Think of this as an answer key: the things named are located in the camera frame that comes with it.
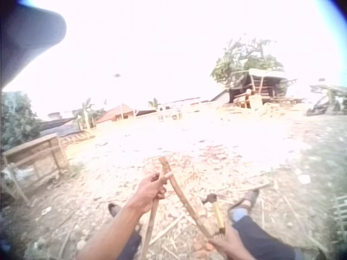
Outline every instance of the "foot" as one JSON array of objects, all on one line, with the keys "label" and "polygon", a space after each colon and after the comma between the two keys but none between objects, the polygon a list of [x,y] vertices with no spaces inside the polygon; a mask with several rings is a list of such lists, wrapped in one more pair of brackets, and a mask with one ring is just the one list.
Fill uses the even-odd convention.
[{"label": "foot", "polygon": [[235,203],[228,209],[228,215],[230,216],[230,213],[234,209],[244,209],[245,214],[248,215],[251,209],[253,208],[258,196],[259,196],[259,189],[246,192],[245,196],[243,196],[241,200],[239,200],[237,203]]}]

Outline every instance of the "hammer head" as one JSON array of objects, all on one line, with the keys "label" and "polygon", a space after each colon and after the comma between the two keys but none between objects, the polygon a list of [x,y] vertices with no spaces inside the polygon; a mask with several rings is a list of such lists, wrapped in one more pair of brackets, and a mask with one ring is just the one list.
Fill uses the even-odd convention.
[{"label": "hammer head", "polygon": [[210,193],[207,195],[206,199],[202,199],[201,202],[203,204],[209,202],[209,203],[213,203],[213,202],[216,202],[217,201],[217,194],[214,194],[214,193]]}]

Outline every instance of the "orange roof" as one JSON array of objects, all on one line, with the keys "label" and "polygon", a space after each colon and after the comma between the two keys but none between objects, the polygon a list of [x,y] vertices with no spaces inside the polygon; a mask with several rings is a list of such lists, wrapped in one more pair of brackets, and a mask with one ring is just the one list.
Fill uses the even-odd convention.
[{"label": "orange roof", "polygon": [[97,124],[98,123],[102,123],[108,120],[113,119],[116,115],[120,115],[121,114],[121,109],[120,106],[122,106],[123,109],[123,114],[131,112],[132,108],[125,105],[125,104],[121,104],[119,106],[116,106],[115,108],[112,108],[111,110],[105,112],[105,114],[103,114],[98,120],[97,120]]}]

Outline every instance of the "tree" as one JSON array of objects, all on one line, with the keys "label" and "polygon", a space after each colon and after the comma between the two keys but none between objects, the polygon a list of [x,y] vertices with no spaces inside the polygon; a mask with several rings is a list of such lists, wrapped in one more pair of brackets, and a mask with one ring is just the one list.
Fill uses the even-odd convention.
[{"label": "tree", "polygon": [[27,94],[6,92],[2,94],[1,150],[6,151],[40,136],[40,125],[31,110]]},{"label": "tree", "polygon": [[242,74],[232,76],[232,72],[251,68],[283,70],[283,65],[274,56],[265,55],[265,48],[271,42],[256,38],[247,40],[246,37],[231,40],[224,48],[224,56],[217,60],[211,76],[215,81],[230,87],[232,82],[242,76]]},{"label": "tree", "polygon": [[158,103],[158,100],[156,98],[153,99],[153,101],[148,101],[148,104],[151,106],[151,107],[155,107],[155,108],[158,108],[158,105],[160,105]]},{"label": "tree", "polygon": [[88,129],[90,130],[91,126],[95,126],[95,120],[98,116],[103,114],[105,111],[104,109],[100,110],[93,110],[93,105],[91,103],[91,98],[87,98],[85,102],[82,103],[82,108],[75,111],[74,116],[77,116],[77,122],[81,129]]}]

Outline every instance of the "sandal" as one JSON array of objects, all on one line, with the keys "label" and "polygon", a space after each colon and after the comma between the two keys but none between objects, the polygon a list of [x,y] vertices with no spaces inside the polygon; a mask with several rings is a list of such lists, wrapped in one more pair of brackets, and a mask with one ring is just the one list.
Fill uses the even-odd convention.
[{"label": "sandal", "polygon": [[[232,206],[228,208],[228,213],[230,212],[230,210],[236,207],[251,211],[251,209],[253,208],[256,202],[256,199],[259,196],[259,192],[260,190],[258,188],[256,188],[255,190],[247,191],[245,196],[243,196],[243,198],[241,198],[238,202],[236,202],[235,204],[233,204]],[[244,202],[245,200],[248,200],[250,202],[250,206],[242,205],[242,202]]]}]

